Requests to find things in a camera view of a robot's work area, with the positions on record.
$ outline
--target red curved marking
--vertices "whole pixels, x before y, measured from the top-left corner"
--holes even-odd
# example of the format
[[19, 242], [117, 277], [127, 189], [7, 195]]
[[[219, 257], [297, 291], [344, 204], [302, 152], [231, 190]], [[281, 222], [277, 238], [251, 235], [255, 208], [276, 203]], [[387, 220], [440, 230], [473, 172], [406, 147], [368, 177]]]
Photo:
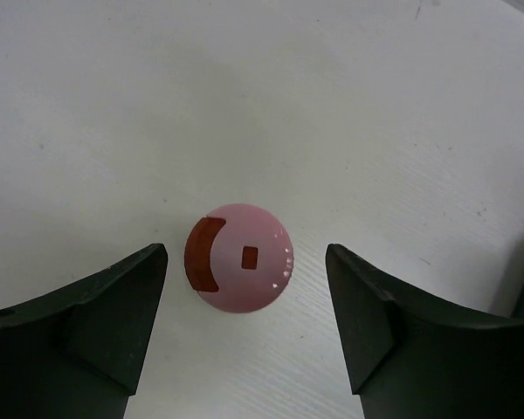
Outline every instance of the red curved marking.
[[210, 267], [211, 246], [224, 227], [223, 218], [206, 216], [190, 232], [184, 248], [184, 270], [196, 291], [217, 292], [219, 287]]

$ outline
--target white table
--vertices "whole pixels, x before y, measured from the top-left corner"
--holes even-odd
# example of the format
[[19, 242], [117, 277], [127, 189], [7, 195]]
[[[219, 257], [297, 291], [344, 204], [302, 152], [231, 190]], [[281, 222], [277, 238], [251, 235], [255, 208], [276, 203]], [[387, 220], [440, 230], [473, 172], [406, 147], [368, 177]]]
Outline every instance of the white table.
[[[196, 220], [288, 228], [249, 315], [190, 288]], [[524, 276], [524, 14], [499, 0], [0, 0], [0, 308], [152, 242], [171, 261], [127, 418], [362, 418], [324, 252], [465, 306]]]

